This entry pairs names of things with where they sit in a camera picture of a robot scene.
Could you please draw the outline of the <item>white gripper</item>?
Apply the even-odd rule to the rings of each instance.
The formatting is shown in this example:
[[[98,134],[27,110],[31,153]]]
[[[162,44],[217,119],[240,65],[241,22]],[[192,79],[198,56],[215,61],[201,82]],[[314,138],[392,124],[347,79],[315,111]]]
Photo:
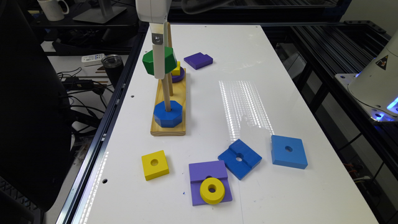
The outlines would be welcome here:
[[[154,76],[156,79],[164,79],[165,77],[165,47],[169,46],[169,29],[165,22],[171,2],[172,0],[136,0],[138,18],[143,22],[150,22]]]

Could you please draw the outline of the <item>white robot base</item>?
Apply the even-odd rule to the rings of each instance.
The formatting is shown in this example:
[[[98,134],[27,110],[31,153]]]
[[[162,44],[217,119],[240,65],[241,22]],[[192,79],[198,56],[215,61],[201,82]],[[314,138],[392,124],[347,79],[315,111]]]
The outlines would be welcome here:
[[[397,34],[361,72],[338,73],[335,78],[370,120],[397,122]]]

